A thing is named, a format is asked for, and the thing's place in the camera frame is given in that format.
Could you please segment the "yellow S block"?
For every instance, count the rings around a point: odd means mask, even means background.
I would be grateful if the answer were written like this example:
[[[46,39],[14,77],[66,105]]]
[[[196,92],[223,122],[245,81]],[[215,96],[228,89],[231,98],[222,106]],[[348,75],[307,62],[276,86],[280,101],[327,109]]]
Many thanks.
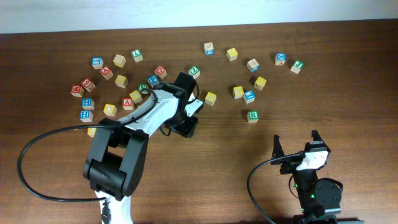
[[[205,103],[213,106],[216,101],[216,98],[217,98],[217,95],[209,91],[205,96]]]

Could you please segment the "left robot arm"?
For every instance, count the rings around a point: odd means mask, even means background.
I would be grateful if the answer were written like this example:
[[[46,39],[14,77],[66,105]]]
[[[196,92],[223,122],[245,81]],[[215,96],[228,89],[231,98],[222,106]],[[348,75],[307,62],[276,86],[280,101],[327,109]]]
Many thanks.
[[[131,114],[102,119],[83,168],[83,176],[100,200],[102,223],[132,223],[131,195],[144,170],[149,138],[165,126],[185,138],[193,136],[203,102],[193,94],[196,80],[180,73],[173,83],[159,83]]]

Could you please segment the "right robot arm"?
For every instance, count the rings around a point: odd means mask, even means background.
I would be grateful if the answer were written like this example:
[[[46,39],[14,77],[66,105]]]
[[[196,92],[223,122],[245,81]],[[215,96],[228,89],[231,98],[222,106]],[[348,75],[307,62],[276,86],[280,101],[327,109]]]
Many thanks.
[[[317,172],[327,165],[331,153],[318,131],[312,131],[313,140],[295,155],[286,155],[279,141],[273,137],[272,165],[280,165],[282,175],[291,175],[302,209],[293,217],[294,223],[364,223],[357,218],[338,219],[343,184],[331,178],[318,178]]]

